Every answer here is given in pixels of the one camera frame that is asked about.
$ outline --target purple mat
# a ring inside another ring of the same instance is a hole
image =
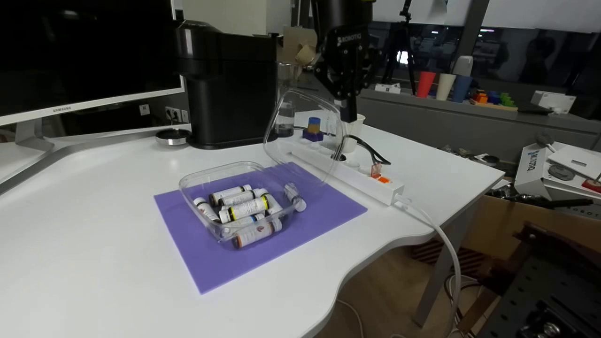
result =
[[[263,185],[268,191],[282,191],[282,185],[274,185],[268,176],[295,181],[308,202],[308,208],[285,219],[285,228],[282,232],[242,249],[235,249],[231,243],[220,243],[190,209],[178,189],[154,196],[201,292],[242,275],[366,209],[362,204],[323,183],[295,162],[203,183],[195,193],[206,196],[212,191],[240,183]],[[274,196],[280,202],[285,202],[283,193],[274,193]]]

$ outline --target black coffee machine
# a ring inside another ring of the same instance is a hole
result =
[[[197,147],[261,142],[278,91],[276,37],[182,22],[176,54],[190,101],[188,142]]]

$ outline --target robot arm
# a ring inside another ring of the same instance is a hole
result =
[[[344,121],[357,119],[357,95],[376,72],[381,50],[370,48],[376,0],[312,0],[319,57],[317,80],[336,97]]]

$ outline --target white table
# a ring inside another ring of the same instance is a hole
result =
[[[362,136],[441,223],[501,176],[374,127]],[[0,144],[0,176],[37,153]],[[0,335],[312,335],[349,275],[394,245],[432,238],[413,217],[325,177],[368,211],[201,294],[152,194],[238,159],[270,162],[261,144],[165,149],[139,138],[71,153],[0,194]]]

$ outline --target red cup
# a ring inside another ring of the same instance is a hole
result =
[[[421,70],[415,95],[428,97],[434,78],[436,78],[434,70]]]

